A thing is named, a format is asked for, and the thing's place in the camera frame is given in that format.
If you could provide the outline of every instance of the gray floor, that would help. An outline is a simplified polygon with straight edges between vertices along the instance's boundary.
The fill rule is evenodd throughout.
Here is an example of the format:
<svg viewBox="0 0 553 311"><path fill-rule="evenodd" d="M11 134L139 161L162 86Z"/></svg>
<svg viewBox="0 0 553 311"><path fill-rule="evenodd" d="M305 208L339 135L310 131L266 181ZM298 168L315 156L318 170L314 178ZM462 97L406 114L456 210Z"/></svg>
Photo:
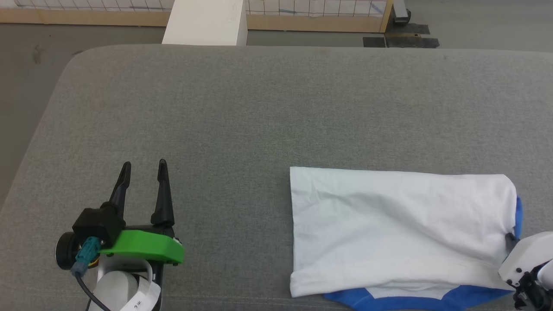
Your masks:
<svg viewBox="0 0 553 311"><path fill-rule="evenodd" d="M440 48L553 52L553 1L406 0L411 22L428 24ZM161 43L163 28L0 24L0 205L55 83L79 52ZM255 32L248 45L363 46L371 34Z"/></svg>

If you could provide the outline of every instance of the white cloth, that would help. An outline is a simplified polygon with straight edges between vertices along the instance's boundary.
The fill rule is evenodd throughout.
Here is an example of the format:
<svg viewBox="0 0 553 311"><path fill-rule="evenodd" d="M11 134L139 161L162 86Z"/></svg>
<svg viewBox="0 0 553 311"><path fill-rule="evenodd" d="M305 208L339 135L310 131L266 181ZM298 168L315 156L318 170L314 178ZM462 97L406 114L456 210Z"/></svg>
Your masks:
<svg viewBox="0 0 553 311"><path fill-rule="evenodd" d="M290 168L292 297L367 288L439 298L498 275L517 194L505 175Z"/></svg>

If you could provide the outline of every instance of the teal connector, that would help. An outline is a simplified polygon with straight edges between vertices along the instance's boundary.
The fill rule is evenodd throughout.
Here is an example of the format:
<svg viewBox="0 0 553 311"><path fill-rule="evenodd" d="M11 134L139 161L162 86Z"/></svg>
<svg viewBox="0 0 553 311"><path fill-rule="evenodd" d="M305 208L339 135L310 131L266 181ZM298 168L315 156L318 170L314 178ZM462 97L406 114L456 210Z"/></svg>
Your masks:
<svg viewBox="0 0 553 311"><path fill-rule="evenodd" d="M82 245L81 250L75 256L76 262L71 267L71 274L75 276L78 273L83 277L88 270L88 264L98 255L100 250L100 239L94 236L89 236Z"/></svg>

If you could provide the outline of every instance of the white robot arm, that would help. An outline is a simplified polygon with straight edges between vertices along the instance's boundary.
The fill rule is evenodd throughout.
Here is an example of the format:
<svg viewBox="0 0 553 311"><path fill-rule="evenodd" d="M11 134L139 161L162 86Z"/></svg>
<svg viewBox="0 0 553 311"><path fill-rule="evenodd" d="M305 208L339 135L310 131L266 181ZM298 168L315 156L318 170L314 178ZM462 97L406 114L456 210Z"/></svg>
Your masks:
<svg viewBox="0 0 553 311"><path fill-rule="evenodd" d="M501 279L516 289L513 299L517 310L553 310L552 246L553 232L524 238L499 268Z"/></svg>

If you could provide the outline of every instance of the gray table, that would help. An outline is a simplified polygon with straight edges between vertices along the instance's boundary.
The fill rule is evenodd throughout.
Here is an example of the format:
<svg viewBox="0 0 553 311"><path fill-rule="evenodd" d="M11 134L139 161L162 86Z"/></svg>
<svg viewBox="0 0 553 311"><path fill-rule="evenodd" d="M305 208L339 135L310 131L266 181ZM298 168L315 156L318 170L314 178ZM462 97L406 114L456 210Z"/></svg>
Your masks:
<svg viewBox="0 0 553 311"><path fill-rule="evenodd" d="M165 310L334 310L291 299L289 167L503 173L524 235L553 230L553 55L167 45L67 66L0 215L2 310L82 310L54 262L80 211L133 164L125 217L149 221L165 158L185 264ZM86 280L91 285L94 273ZM510 298L481 310L512 309Z"/></svg>

